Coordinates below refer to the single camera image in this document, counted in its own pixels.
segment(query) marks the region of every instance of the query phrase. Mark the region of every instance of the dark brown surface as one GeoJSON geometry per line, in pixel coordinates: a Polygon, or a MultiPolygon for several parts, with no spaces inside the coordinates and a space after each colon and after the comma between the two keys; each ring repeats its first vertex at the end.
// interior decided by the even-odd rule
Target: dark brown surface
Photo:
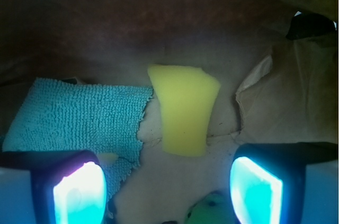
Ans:
{"type": "Polygon", "coordinates": [[[89,61],[79,53],[150,46],[202,29],[236,32],[275,24],[296,10],[277,0],[0,0],[0,4],[0,85],[36,76],[62,77],[65,64],[68,70],[81,70],[81,64],[89,61]]]}

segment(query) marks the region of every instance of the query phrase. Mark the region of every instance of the glowing light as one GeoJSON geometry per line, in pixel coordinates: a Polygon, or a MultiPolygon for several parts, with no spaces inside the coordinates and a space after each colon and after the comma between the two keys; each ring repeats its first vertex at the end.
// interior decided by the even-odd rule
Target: glowing light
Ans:
{"type": "Polygon", "coordinates": [[[56,224],[101,223],[106,181],[100,166],[85,163],[53,188],[56,224]]]}
{"type": "Polygon", "coordinates": [[[230,193],[241,223],[280,222],[283,184],[280,179],[247,157],[234,160],[230,172],[230,193]]]}

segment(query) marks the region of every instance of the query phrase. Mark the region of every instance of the terry cloth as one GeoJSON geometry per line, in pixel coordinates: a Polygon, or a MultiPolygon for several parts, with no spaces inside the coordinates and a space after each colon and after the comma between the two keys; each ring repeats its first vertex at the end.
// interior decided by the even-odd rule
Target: terry cloth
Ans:
{"type": "Polygon", "coordinates": [[[140,166],[139,122],[151,98],[151,87],[72,85],[38,78],[3,142],[3,151],[84,150],[116,153],[102,166],[108,200],[140,166]]]}

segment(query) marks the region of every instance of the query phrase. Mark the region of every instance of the black object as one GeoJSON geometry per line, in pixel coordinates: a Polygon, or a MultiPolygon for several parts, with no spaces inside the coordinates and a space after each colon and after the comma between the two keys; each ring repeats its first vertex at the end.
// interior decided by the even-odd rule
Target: black object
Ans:
{"type": "Polygon", "coordinates": [[[291,20],[290,30],[286,35],[289,40],[316,37],[335,32],[333,21],[320,14],[299,14],[291,20]]]}
{"type": "Polygon", "coordinates": [[[247,157],[283,180],[280,223],[300,223],[304,205],[306,165],[338,159],[338,145],[329,142],[244,144],[234,160],[247,157]]]}
{"type": "Polygon", "coordinates": [[[0,153],[0,166],[29,170],[37,223],[55,223],[53,187],[97,156],[89,151],[6,151],[0,153]]]}
{"type": "Polygon", "coordinates": [[[175,221],[175,220],[170,220],[170,221],[165,221],[165,222],[163,222],[161,224],[178,224],[178,222],[175,221]]]}

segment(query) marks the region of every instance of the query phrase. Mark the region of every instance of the green object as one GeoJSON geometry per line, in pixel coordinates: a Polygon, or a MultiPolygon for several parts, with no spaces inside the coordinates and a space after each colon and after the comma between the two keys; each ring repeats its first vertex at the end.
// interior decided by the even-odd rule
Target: green object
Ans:
{"type": "Polygon", "coordinates": [[[185,224],[207,223],[235,223],[235,216],[229,198],[218,192],[212,192],[190,207],[185,218],[185,224]]]}

